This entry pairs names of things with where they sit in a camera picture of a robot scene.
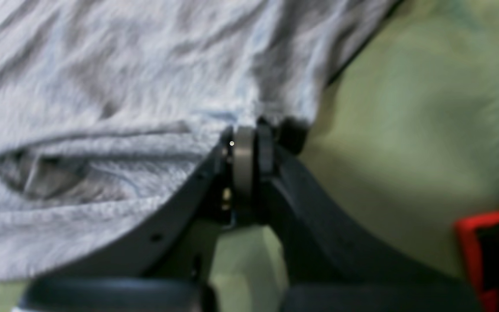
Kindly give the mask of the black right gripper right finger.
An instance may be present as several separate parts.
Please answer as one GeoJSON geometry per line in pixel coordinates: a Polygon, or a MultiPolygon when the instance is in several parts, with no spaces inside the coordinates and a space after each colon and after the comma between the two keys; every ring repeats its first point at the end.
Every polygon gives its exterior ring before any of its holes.
{"type": "Polygon", "coordinates": [[[282,312],[480,312],[473,289],[398,252],[347,215],[271,127],[256,129],[256,192],[284,248],[282,312]]]}

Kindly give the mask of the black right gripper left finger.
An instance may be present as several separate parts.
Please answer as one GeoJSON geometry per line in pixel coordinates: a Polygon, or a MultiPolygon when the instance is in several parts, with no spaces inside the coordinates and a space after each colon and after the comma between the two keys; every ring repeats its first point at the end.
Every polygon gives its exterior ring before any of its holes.
{"type": "Polygon", "coordinates": [[[34,279],[20,312],[217,312],[208,285],[220,228],[252,193],[255,130],[228,129],[155,213],[88,256],[34,279]]]}

